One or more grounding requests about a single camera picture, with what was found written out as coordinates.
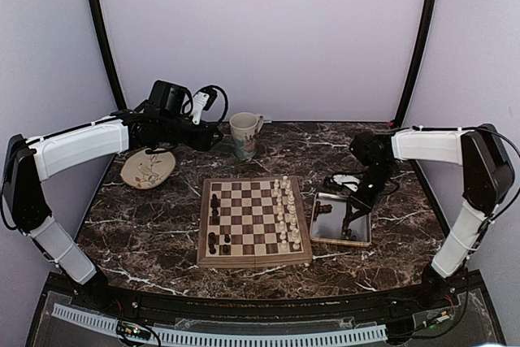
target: white cable tray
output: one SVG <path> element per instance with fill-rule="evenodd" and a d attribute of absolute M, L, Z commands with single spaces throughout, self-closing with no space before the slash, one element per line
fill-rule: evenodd
<path fill-rule="evenodd" d="M 103 314 L 93 314 L 70 306 L 54 304 L 52 315 L 104 335 L 119 337 L 115 333 L 118 320 Z M 258 336 L 186 332 L 164 327 L 152 327 L 152 329 L 160 337 L 163 346 L 173 347 L 342 347 L 387 340 L 386 326 L 384 325 L 334 332 Z M 143 341 L 131 336 L 127 336 L 127 338 Z M 148 340 L 148 345 L 157 344 L 153 336 Z"/>

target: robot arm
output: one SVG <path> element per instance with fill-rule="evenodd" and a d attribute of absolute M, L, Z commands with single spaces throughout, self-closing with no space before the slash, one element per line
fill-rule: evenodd
<path fill-rule="evenodd" d="M 454 130 L 406 129 L 382 134 L 360 133 L 350 151 L 366 174 L 349 197 L 345 232 L 351 221 L 370 213 L 396 160 L 431 160 L 463 167 L 461 211 L 446 242 L 431 262 L 443 279 L 453 275 L 482 239 L 486 227 L 514 182 L 504 145 L 489 124 Z"/>
<path fill-rule="evenodd" d="M 159 143 L 185 144 L 210 150 L 223 135 L 217 126 L 201 121 L 217 97 L 208 86 L 193 98 L 181 86 L 157 81 L 149 99 L 135 111 L 120 111 L 98 121 L 47 137 L 11 138 L 6 155 L 2 195 L 11 217 L 44 255 L 63 269 L 99 306 L 110 304 L 106 277 L 54 219 L 41 190 L 41 182 L 77 164 L 143 146 L 153 153 Z M 188 94 L 191 104 L 184 113 Z M 227 98 L 224 110 L 227 110 Z"/>

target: white wall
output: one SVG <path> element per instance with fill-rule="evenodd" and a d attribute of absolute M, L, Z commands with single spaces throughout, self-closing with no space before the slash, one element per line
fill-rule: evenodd
<path fill-rule="evenodd" d="M 9 138 L 48 134 L 115 109 L 87 0 L 0 0 L 0 165 Z M 44 183 L 74 234 L 107 159 Z M 50 269 L 34 244 L 0 226 L 0 345 L 24 345 Z"/>
<path fill-rule="evenodd" d="M 163 78 L 190 89 L 221 85 L 230 114 L 276 120 L 392 119 L 423 7 L 423 0 L 102 2 L 130 106 Z"/>
<path fill-rule="evenodd" d="M 437 0 L 406 123 L 464 126 L 491 122 L 520 145 L 519 120 L 520 2 Z M 518 157 L 509 151 L 519 177 Z M 452 222 L 462 199 L 461 169 L 437 163 L 423 166 Z M 519 213 L 517 204 L 500 218 L 471 263 L 483 273 L 511 345 L 520 345 Z"/>

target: chessboard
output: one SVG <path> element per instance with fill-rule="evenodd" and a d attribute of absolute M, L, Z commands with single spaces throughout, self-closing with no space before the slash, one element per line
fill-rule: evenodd
<path fill-rule="evenodd" d="M 281 184 L 284 179 L 285 183 L 290 182 L 290 192 L 281 187 L 275 190 L 275 182 Z M 277 195 L 281 197 L 282 210 L 278 209 Z M 311 260 L 310 238 L 295 176 L 204 181 L 199 267 L 276 267 Z"/>

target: black frame pole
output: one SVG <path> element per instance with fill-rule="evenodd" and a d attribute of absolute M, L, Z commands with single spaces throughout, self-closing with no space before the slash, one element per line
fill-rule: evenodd
<path fill-rule="evenodd" d="M 435 2 L 436 0 L 424 0 L 422 5 L 421 22 L 419 24 L 417 39 L 415 40 L 414 53 L 412 54 L 408 76 L 406 77 L 405 87 L 403 88 L 401 100 L 399 101 L 396 117 L 392 121 L 394 128 L 400 128 L 405 121 L 406 111 L 410 105 L 415 82 L 419 74 L 419 68 L 421 67 L 421 61 L 423 60 L 424 48 L 426 47 Z"/>
<path fill-rule="evenodd" d="M 108 42 L 108 36 L 106 35 L 105 22 L 103 20 L 103 13 L 101 9 L 101 3 L 99 0 L 89 0 L 90 12 L 92 14 L 92 20 L 94 22 L 94 28 L 96 29 L 97 43 L 99 44 L 99 50 L 105 64 L 106 75 L 110 82 L 110 88 L 114 94 L 115 104 L 118 110 L 127 109 L 127 103 L 124 100 L 123 90 L 119 83 L 117 71 L 115 70 L 115 63 L 112 57 L 111 46 Z"/>

